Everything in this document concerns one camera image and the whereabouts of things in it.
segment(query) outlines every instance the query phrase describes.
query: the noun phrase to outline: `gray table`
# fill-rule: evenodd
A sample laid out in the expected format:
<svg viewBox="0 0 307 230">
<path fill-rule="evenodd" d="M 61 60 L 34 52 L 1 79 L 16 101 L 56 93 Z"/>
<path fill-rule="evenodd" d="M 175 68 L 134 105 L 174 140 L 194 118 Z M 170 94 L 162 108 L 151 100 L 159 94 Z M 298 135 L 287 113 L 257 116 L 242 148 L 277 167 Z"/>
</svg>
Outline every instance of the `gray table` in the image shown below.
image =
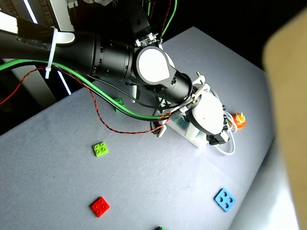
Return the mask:
<svg viewBox="0 0 307 230">
<path fill-rule="evenodd" d="M 247 126 L 235 134 L 236 153 L 197 149 L 170 128 L 162 138 L 113 133 L 82 89 L 0 137 L 2 230 L 228 229 L 273 139 L 265 73 L 196 28 L 164 48 L 179 71 L 193 79 L 197 70 L 204 73 L 229 112 L 245 113 Z M 132 110 L 152 113 L 123 98 Z M 142 100 L 154 98 L 143 93 Z M 149 128 L 98 102 L 110 126 Z M 100 141 L 109 153 L 97 158 L 92 145 Z M 213 200 L 223 187 L 236 198 L 228 213 Z M 97 218 L 89 205 L 99 196 L 111 208 Z"/>
</svg>

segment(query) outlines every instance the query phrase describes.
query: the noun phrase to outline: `white zip tie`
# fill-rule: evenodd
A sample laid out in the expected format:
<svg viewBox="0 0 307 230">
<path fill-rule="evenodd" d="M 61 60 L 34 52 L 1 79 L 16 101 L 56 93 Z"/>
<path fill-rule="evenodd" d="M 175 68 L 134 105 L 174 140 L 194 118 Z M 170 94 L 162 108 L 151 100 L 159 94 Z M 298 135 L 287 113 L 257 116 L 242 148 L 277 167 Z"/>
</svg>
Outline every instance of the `white zip tie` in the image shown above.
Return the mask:
<svg viewBox="0 0 307 230">
<path fill-rule="evenodd" d="M 53 29 L 54 29 L 54 32 L 53 32 L 53 37 L 52 37 L 49 60 L 48 60 L 48 65 L 46 67 L 46 75 L 45 75 L 46 79 L 49 79 L 49 74 L 50 74 L 50 71 L 51 71 L 51 65 L 52 65 L 54 53 L 56 52 L 56 46 L 57 46 L 58 29 L 56 27 L 53 27 Z"/>
</svg>

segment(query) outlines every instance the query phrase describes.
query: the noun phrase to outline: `white power strip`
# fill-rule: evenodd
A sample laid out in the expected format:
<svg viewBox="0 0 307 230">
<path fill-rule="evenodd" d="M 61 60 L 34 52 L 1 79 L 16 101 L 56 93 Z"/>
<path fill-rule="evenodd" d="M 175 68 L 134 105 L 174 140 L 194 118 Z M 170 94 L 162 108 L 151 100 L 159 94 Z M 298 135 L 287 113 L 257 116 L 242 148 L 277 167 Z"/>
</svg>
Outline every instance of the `white power strip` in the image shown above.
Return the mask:
<svg viewBox="0 0 307 230">
<path fill-rule="evenodd" d="M 181 115 L 172 117 L 167 126 L 175 130 L 197 148 L 207 145 L 206 134 L 199 131 L 191 122 L 186 122 Z"/>
</svg>

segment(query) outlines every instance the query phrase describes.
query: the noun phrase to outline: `orange object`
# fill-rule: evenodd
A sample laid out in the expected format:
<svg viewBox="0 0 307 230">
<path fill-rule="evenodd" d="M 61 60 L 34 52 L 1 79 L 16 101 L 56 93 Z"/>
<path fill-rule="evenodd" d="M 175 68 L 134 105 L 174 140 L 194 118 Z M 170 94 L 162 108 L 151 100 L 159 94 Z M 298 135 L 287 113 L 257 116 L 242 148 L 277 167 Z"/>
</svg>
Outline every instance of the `orange object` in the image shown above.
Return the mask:
<svg viewBox="0 0 307 230">
<path fill-rule="evenodd" d="M 238 129 L 242 129 L 246 125 L 246 119 L 243 113 L 232 114 L 232 117 L 234 118 L 235 124 Z"/>
</svg>

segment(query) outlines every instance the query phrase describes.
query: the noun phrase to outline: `beige object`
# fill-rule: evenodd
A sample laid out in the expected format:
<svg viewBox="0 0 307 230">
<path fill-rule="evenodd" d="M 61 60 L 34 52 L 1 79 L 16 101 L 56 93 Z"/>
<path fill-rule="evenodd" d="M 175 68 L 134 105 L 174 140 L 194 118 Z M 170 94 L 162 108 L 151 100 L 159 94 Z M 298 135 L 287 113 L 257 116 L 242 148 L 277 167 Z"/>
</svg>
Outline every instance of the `beige object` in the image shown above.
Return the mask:
<svg viewBox="0 0 307 230">
<path fill-rule="evenodd" d="M 307 10 L 267 42 L 277 133 L 302 230 L 307 230 Z"/>
</svg>

